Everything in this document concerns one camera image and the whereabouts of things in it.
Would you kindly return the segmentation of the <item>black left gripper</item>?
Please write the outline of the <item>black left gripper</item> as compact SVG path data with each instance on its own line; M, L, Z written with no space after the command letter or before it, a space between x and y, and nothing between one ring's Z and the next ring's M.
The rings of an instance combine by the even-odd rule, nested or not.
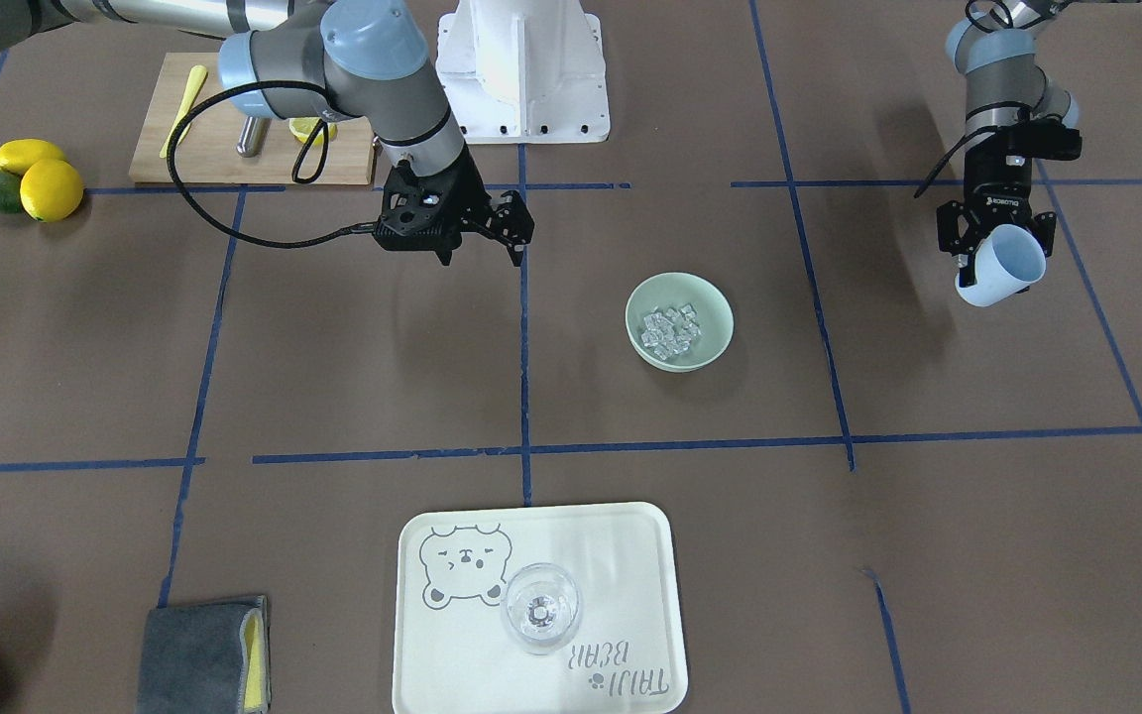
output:
M1026 228L1049 259L1055 244L1056 212L1034 212L1032 160L1007 157L1000 150L970 149L964 161L964 198L949 200L935 211L939 249L970 266L978 249L1002 223Z

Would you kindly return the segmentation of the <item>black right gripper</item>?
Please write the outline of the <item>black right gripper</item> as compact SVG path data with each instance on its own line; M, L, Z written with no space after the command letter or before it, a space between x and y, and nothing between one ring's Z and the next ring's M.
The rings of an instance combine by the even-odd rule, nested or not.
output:
M449 267L463 232L488 228L488 238L502 244L514 267L524 266L526 247L534 235L520 191L502 191L490 200L475 162L458 159L443 173L419 176L408 160L399 160L384 184L384 208L375 239L385 250L439 252Z

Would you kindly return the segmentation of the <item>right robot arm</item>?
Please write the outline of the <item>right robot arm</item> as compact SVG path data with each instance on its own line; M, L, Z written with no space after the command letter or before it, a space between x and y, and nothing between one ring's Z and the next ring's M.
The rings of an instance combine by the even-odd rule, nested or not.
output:
M384 207L336 238L368 234L449 264L475 232L524 263L533 217L517 191L488 194L403 1L0 1L0 53L98 22L219 38L217 99L246 117L367 119L393 163Z

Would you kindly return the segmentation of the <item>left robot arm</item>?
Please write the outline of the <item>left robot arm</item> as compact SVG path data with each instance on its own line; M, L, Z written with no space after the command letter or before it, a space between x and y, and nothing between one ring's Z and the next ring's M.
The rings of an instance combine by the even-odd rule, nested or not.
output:
M1081 107L1073 95L1039 66L1037 37L1064 13L1065 1L992 1L978 10L965 5L946 51L966 82L962 138L916 190L930 182L957 151L964 154L964 196L936 209L938 244L958 263L958 284L978 284L979 244L996 227L1029 232L1051 256L1056 217L1030 204L1034 160L1081 155Z

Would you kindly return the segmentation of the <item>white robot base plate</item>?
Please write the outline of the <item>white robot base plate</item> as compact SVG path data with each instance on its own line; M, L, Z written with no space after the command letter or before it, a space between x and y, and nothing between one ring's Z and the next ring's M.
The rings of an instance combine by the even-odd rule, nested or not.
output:
M459 1L435 69L464 141L598 144L612 133L597 15L579 1Z

